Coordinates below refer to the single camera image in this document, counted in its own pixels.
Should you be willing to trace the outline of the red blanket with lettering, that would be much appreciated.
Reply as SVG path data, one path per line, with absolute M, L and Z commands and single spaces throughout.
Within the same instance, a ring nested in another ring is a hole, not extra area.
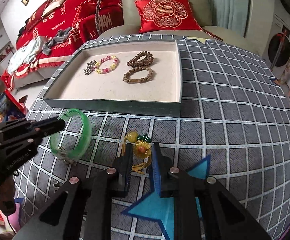
M 6 68 L 1 80 L 8 90 L 52 77 L 82 44 L 123 24 L 121 0 L 65 0 L 45 14 L 51 3 L 52 0 L 45 1 L 29 17 L 16 39 L 16 50 L 25 48 L 35 38 L 44 37 L 49 41 L 59 29 L 72 27 L 70 36 L 64 43 L 53 46 L 50 55 L 40 52 L 29 63 Z

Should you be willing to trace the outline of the blue star sticker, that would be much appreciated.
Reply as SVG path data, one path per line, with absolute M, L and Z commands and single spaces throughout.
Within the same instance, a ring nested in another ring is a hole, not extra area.
M 205 179 L 209 176 L 210 156 L 187 169 L 192 177 Z M 122 211 L 123 215 L 157 222 L 166 239 L 174 238 L 174 199 L 161 198 L 152 185 L 149 193 Z

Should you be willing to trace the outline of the grey jewelry tray beige lining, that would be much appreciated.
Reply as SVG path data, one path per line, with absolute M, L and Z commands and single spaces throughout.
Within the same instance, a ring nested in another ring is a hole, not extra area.
M 153 77 L 145 83 L 123 81 L 130 70 L 127 62 L 137 53 L 153 55 Z M 118 66 L 108 74 L 84 74 L 86 64 L 107 56 L 116 56 Z M 175 41 L 138 40 L 78 49 L 70 61 L 56 72 L 43 95 L 55 108 L 78 108 L 101 112 L 179 117 L 182 97 L 180 51 Z

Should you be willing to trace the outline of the red embroidered cushion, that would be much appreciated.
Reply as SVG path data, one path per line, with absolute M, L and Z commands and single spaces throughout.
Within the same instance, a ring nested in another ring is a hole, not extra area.
M 136 0 L 141 27 L 140 33 L 160 30 L 198 30 L 189 0 Z

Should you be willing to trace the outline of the grey cloth on blanket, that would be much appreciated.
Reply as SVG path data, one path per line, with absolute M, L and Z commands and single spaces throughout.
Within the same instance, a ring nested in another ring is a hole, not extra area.
M 56 33 L 56 36 L 44 43 L 42 47 L 42 53 L 44 55 L 50 55 L 53 46 L 55 46 L 56 44 L 64 43 L 69 38 L 71 29 L 72 27 L 68 27 L 64 30 L 59 29 Z

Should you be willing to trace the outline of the white washing machine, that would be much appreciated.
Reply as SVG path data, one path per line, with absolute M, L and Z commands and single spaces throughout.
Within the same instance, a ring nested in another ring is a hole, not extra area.
M 290 59 L 290 16 L 274 14 L 262 57 L 275 78 L 280 79 Z

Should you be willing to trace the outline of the blue grid tablecloth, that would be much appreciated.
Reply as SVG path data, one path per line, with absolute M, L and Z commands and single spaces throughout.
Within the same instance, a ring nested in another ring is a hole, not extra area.
M 185 172 L 210 156 L 209 176 L 230 191 L 268 237 L 280 238 L 290 225 L 290 105 L 283 90 L 273 83 L 273 73 L 258 55 L 215 40 L 129 35 L 98 38 L 79 49 L 138 40 L 177 43 L 182 68 L 180 116 L 79 109 L 92 124 L 86 153 L 77 161 L 60 159 L 51 153 L 50 137 L 46 137 L 37 155 L 15 178 L 16 193 L 24 199 L 23 229 L 18 238 L 39 238 L 41 230 L 34 226 L 32 216 L 53 196 L 56 184 L 65 184 L 72 177 L 91 178 L 109 168 L 132 131 L 159 143 L 162 154 Z M 123 81 L 150 81 L 152 64 L 152 53 L 137 53 L 127 62 L 130 70 Z M 118 58 L 107 56 L 97 61 L 94 72 L 108 74 L 117 66 Z M 70 109 L 51 107 L 43 100 L 55 77 L 54 72 L 34 96 L 28 119 L 41 121 Z

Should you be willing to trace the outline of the green translucent bangle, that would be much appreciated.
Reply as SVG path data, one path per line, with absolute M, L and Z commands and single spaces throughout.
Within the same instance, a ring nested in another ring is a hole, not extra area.
M 69 109 L 58 121 L 65 122 L 62 132 L 50 136 L 49 148 L 51 153 L 60 159 L 77 161 L 90 146 L 92 124 L 88 116 L 79 109 Z

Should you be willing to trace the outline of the silver crystal hair clip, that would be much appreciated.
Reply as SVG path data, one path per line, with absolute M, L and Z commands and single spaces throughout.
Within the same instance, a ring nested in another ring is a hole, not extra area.
M 95 60 L 87 62 L 86 68 L 84 69 L 84 74 L 90 75 L 96 69 L 96 63 L 97 63 L 97 61 L 95 61 Z

